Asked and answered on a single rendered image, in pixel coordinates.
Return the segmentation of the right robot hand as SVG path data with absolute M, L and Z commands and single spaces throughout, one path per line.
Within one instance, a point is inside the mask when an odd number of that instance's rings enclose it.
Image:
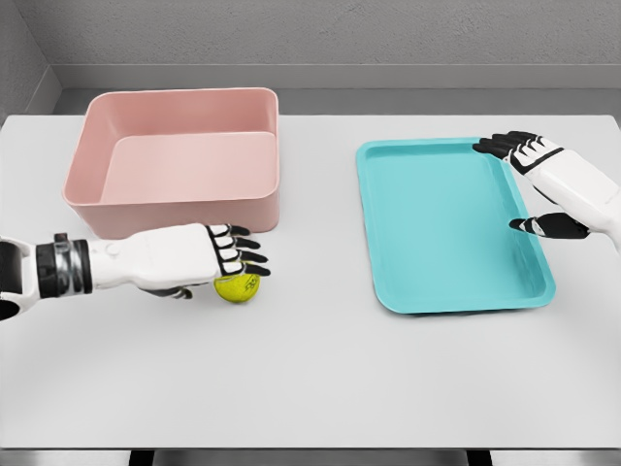
M 509 163 L 537 192 L 563 209 L 515 218 L 510 228 L 552 239 L 578 240 L 600 233 L 621 253 L 621 185 L 579 153 L 521 131 L 482 138 L 473 150 Z

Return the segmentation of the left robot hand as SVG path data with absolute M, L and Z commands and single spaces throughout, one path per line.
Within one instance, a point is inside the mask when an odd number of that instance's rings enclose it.
M 192 286 L 244 274 L 268 277 L 268 258 L 260 244 L 239 225 L 199 223 L 148 231 L 147 264 L 139 266 L 134 285 L 158 297 L 190 299 Z

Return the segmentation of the yellow-green tennis ball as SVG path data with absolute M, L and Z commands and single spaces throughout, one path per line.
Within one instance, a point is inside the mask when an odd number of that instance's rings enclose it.
M 223 275 L 213 281 L 216 293 L 225 301 L 241 304 L 251 300 L 259 290 L 261 278 L 247 272 Z

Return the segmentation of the pink rectangular basket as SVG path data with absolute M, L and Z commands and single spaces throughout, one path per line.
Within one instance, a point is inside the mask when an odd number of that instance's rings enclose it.
M 100 238 L 187 223 L 279 222 L 279 104 L 265 87 L 94 98 L 62 188 Z

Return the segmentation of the blue rectangular tray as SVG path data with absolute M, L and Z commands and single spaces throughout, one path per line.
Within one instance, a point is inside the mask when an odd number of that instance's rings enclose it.
M 380 140 L 356 153 L 376 298 L 401 315 L 521 310 L 556 292 L 510 166 L 476 140 Z

